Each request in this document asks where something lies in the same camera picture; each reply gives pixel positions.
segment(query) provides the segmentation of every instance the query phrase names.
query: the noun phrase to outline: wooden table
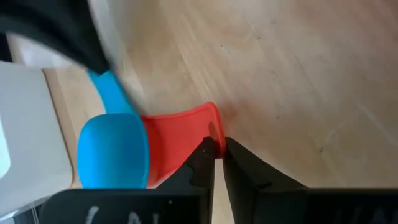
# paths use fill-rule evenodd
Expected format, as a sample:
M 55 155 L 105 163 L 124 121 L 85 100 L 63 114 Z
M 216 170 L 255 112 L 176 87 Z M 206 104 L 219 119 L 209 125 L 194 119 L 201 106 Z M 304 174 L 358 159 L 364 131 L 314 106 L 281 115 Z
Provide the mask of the wooden table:
M 141 113 L 214 101 L 228 136 L 307 186 L 398 186 L 396 2 L 98 0 L 93 8 Z M 81 68 L 47 78 L 75 165 L 80 129 L 103 107 Z M 216 165 L 214 223 L 232 223 Z

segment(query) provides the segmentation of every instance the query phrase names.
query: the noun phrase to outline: red plastic piece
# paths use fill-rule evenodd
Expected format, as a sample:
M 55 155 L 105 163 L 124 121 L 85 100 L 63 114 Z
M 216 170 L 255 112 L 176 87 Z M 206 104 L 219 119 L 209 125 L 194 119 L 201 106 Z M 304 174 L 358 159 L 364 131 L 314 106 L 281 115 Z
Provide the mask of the red plastic piece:
M 147 188 L 170 177 L 197 148 L 211 136 L 218 145 L 217 158 L 225 154 L 226 143 L 217 106 L 208 102 L 172 115 L 141 116 L 150 146 Z

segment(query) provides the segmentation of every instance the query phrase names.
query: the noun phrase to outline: black surface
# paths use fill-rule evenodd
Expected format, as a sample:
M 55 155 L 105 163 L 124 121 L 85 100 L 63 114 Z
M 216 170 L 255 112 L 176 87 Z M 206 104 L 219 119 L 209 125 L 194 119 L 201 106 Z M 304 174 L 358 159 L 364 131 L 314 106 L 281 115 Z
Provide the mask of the black surface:
M 0 34 L 0 60 L 12 62 L 10 48 L 5 34 Z
M 41 205 L 38 205 L 35 207 L 35 209 L 28 209 L 14 217 L 12 217 L 12 219 L 14 219 L 14 223 L 15 224 L 36 224 L 37 221 L 35 221 L 36 218 L 40 218 L 39 217 L 39 211 L 41 209 Z
M 398 190 L 311 189 L 304 223 L 398 223 Z
M 154 190 L 68 190 L 43 206 L 41 224 L 211 223 L 215 143 L 205 138 L 169 179 Z
M 2 0 L 0 32 L 34 39 L 97 73 L 109 69 L 86 0 Z

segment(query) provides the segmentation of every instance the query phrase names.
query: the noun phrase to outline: black object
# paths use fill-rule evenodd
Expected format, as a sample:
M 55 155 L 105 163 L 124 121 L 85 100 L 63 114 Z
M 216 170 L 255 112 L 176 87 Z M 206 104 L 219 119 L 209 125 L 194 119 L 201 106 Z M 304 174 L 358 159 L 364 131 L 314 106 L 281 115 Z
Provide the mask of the black object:
M 67 190 L 43 206 L 41 224 L 211 223 L 215 143 L 205 138 L 154 190 Z
M 226 143 L 224 176 L 237 224 L 398 224 L 396 189 L 310 189 L 234 139 Z M 61 192 L 44 205 L 41 223 L 211 223 L 215 147 L 205 138 L 155 190 Z
M 2 0 L 0 32 L 34 39 L 99 74 L 109 70 L 86 0 Z
M 31 207 L 30 209 L 20 213 L 21 210 L 18 211 L 18 214 L 14 216 L 14 224 L 36 224 L 39 222 L 39 211 L 41 209 L 41 205 L 36 207 Z
M 5 34 L 0 34 L 0 60 L 12 62 L 10 48 Z

